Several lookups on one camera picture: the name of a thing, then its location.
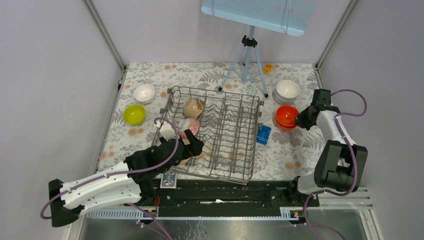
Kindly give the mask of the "white ribbed bowl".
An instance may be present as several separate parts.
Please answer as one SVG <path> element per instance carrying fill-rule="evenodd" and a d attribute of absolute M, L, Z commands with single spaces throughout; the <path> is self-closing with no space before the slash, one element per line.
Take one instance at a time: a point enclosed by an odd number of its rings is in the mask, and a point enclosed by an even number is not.
<path fill-rule="evenodd" d="M 280 105 L 291 105 L 291 106 L 295 105 L 294 101 L 285 101 L 285 100 L 281 99 L 276 92 L 273 93 L 273 97 L 274 97 L 274 100 L 277 103 L 279 103 Z"/>
<path fill-rule="evenodd" d="M 294 101 L 300 94 L 300 87 L 291 80 L 281 80 L 275 86 L 276 94 L 285 101 Z"/>

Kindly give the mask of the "light blue tripod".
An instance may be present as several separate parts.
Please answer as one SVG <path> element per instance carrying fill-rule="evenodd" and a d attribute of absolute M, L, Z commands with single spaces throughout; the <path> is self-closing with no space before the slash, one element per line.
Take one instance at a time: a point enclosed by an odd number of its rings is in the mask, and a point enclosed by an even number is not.
<path fill-rule="evenodd" d="M 263 88 L 263 95 L 265 98 L 269 97 L 268 89 L 264 79 L 263 68 L 259 58 L 259 50 L 257 49 L 258 42 L 254 38 L 254 33 L 255 33 L 255 26 L 251 25 L 249 27 L 249 34 L 243 36 L 241 40 L 242 47 L 240 48 L 235 61 L 232 63 L 231 67 L 229 68 L 228 73 L 224 77 L 221 85 L 218 87 L 218 91 L 223 90 L 231 73 L 234 73 L 241 79 L 242 83 L 247 83 L 248 81 L 254 80 L 255 78 L 259 77 L 261 80 L 262 88 Z M 244 60 L 242 61 L 242 65 L 244 69 L 243 69 L 243 73 L 240 73 L 240 72 L 237 72 L 237 70 L 235 70 L 235 67 L 236 67 L 236 64 L 240 61 L 243 53 L 245 53 Z M 252 53 L 254 53 L 254 56 L 256 59 L 258 74 L 252 75 L 249 77 L 249 66 L 251 63 Z"/>

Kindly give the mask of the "floral tablecloth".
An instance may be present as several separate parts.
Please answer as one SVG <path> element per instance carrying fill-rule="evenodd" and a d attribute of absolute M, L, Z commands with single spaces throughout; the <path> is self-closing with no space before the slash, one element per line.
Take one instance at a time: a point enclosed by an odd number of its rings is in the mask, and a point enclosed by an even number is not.
<path fill-rule="evenodd" d="M 158 139 L 154 119 L 160 116 L 160 109 L 166 105 L 167 90 L 174 86 L 218 91 L 221 82 L 231 67 L 230 63 L 131 63 L 126 72 L 114 116 L 108 131 L 103 152 L 99 156 L 97 170 L 104 171 L 124 160 L 138 150 L 144 150 Z M 295 128 L 285 130 L 276 125 L 275 113 L 280 104 L 273 93 L 281 80 L 293 81 L 299 85 L 300 94 L 294 101 L 298 110 L 305 109 L 312 101 L 313 91 L 318 88 L 315 70 L 311 63 L 278 63 L 270 74 L 264 75 L 269 93 L 265 98 L 262 82 L 256 78 L 242 83 L 236 74 L 227 80 L 221 92 L 255 95 L 263 101 L 260 107 L 259 127 L 271 127 L 266 145 L 256 141 L 254 169 L 251 180 L 291 180 L 306 176 L 314 171 L 325 145 L 321 131 Z M 138 86 L 151 85 L 155 98 L 149 104 L 134 99 Z M 131 125 L 123 120 L 124 110 L 131 105 L 141 105 L 146 110 L 141 125 Z M 179 179 L 204 180 L 203 177 L 182 174 Z"/>

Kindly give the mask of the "grey wire dish rack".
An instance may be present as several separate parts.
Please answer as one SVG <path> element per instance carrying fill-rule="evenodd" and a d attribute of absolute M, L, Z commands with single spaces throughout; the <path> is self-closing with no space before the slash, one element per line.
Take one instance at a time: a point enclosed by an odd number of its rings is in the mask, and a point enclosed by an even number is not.
<path fill-rule="evenodd" d="M 173 86 L 162 117 L 175 123 L 185 119 L 183 109 L 188 100 L 200 101 L 196 138 L 203 141 L 202 153 L 184 164 L 172 167 L 178 173 L 210 180 L 246 184 L 252 179 L 260 107 L 257 95 Z"/>

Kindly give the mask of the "beige patterned bowl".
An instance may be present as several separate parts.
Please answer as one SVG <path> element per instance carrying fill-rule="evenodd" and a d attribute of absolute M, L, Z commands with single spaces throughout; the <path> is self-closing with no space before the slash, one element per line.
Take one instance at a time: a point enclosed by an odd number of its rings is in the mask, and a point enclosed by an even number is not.
<path fill-rule="evenodd" d="M 191 97 L 183 103 L 183 114 L 186 118 L 198 118 L 205 108 L 205 102 L 199 98 Z"/>

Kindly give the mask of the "blue playing card box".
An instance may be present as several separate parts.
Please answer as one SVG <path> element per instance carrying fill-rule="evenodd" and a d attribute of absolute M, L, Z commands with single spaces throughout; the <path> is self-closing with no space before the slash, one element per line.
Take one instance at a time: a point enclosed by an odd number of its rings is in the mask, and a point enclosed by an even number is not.
<path fill-rule="evenodd" d="M 162 174 L 160 181 L 161 189 L 176 189 L 178 174 L 173 171 L 167 171 Z"/>

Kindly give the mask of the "orange toy block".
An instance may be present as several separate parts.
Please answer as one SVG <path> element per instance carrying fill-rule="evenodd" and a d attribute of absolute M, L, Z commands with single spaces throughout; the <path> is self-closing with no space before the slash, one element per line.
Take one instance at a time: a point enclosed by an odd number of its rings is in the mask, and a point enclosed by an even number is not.
<path fill-rule="evenodd" d="M 263 68 L 262 71 L 265 74 L 270 74 L 271 70 L 274 68 L 274 66 L 270 63 L 267 63 Z"/>

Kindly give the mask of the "orange bowl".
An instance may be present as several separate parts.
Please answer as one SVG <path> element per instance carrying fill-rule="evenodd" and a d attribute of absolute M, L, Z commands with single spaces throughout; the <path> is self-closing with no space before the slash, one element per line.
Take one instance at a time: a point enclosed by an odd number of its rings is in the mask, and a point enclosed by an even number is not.
<path fill-rule="evenodd" d="M 296 125 L 296 117 L 299 111 L 291 105 L 282 105 L 275 112 L 275 119 L 283 125 Z"/>
<path fill-rule="evenodd" d="M 276 120 L 276 124 L 284 130 L 292 130 L 292 129 L 295 129 L 297 127 L 295 124 L 292 124 L 292 125 L 281 124 L 278 120 Z"/>

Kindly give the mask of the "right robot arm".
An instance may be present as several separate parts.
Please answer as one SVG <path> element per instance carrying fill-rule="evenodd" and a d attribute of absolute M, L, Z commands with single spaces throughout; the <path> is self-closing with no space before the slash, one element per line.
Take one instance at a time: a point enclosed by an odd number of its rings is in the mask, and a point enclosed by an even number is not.
<path fill-rule="evenodd" d="M 311 104 L 295 118 L 299 128 L 310 130 L 318 127 L 325 146 L 314 172 L 297 177 L 296 187 L 287 191 L 287 201 L 293 206 L 301 205 L 307 199 L 307 194 L 346 196 L 359 187 L 368 150 L 349 136 L 342 123 L 342 116 L 347 113 L 332 105 L 332 96 L 330 90 L 314 90 Z"/>

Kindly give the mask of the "yellow-green bowl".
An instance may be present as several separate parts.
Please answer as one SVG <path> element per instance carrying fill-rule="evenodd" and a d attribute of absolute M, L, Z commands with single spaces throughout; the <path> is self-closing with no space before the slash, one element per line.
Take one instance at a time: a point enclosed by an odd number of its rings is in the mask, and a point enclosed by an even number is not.
<path fill-rule="evenodd" d="M 127 124 L 139 126 L 146 119 L 146 110 L 142 105 L 133 104 L 123 111 L 122 118 Z"/>

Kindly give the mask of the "pink patterned bowl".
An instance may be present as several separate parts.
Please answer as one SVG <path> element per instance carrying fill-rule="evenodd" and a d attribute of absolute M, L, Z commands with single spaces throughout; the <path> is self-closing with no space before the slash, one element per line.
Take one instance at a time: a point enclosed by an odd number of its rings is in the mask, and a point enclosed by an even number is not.
<path fill-rule="evenodd" d="M 200 122 L 195 118 L 185 118 L 178 123 L 178 132 L 183 139 L 187 139 L 185 130 L 190 130 L 195 136 L 200 129 Z"/>

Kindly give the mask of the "blue toy block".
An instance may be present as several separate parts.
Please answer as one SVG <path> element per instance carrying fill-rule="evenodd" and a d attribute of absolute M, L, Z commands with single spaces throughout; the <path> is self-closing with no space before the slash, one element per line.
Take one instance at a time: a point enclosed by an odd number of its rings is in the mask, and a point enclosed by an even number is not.
<path fill-rule="evenodd" d="M 256 142 L 262 145 L 266 145 L 271 135 L 271 131 L 272 131 L 271 127 L 262 125 L 257 131 Z"/>

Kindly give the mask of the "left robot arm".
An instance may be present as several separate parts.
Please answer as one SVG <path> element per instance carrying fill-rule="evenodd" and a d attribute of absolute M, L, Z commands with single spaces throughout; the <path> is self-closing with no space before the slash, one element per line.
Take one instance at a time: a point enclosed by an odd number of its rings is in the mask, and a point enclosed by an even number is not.
<path fill-rule="evenodd" d="M 166 140 L 161 137 L 159 145 L 136 151 L 115 166 L 84 179 L 50 181 L 47 207 L 51 215 L 46 216 L 41 212 L 41 218 L 49 219 L 52 227 L 58 228 L 102 208 L 121 204 L 152 204 L 156 196 L 153 179 L 181 161 L 199 156 L 203 151 L 203 141 L 190 130 L 184 133 L 185 139 Z"/>

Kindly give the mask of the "light blue board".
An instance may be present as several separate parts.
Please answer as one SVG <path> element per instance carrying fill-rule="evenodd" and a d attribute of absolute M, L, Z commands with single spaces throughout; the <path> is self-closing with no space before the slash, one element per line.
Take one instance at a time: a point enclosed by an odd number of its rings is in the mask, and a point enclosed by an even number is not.
<path fill-rule="evenodd" d="M 203 0 L 204 14 L 300 37 L 317 2 L 315 0 Z"/>

